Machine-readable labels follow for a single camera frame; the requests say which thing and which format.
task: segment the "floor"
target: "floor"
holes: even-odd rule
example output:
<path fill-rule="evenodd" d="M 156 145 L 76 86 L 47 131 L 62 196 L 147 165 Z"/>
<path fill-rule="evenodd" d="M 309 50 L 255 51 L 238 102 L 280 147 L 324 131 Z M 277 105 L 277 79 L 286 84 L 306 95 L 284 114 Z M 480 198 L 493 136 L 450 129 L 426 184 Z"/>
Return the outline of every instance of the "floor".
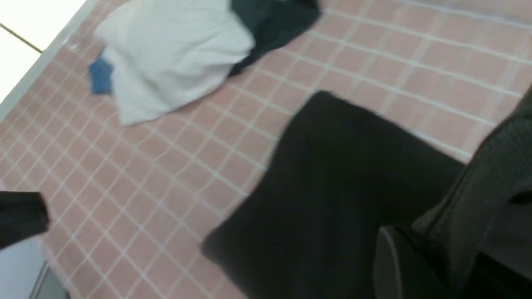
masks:
<path fill-rule="evenodd" d="M 121 2 L 100 1 L 0 123 L 2 179 L 46 197 L 53 225 L 40 245 L 73 298 L 243 298 L 198 244 L 253 189 L 314 90 L 467 161 L 527 89 L 532 27 L 443 1 L 322 0 L 301 38 L 212 95 L 129 128 L 111 98 L 88 94 L 86 68 L 102 47 L 92 31 Z"/>

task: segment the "white towel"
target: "white towel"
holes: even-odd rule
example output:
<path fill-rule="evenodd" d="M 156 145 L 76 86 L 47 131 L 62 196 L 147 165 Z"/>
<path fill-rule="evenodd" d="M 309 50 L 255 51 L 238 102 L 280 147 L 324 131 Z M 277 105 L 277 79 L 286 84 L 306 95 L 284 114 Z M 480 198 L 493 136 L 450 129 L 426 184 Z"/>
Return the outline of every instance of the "white towel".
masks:
<path fill-rule="evenodd" d="M 156 119 L 218 88 L 254 47 L 224 0 L 132 0 L 95 30 L 107 44 L 123 125 Z"/>

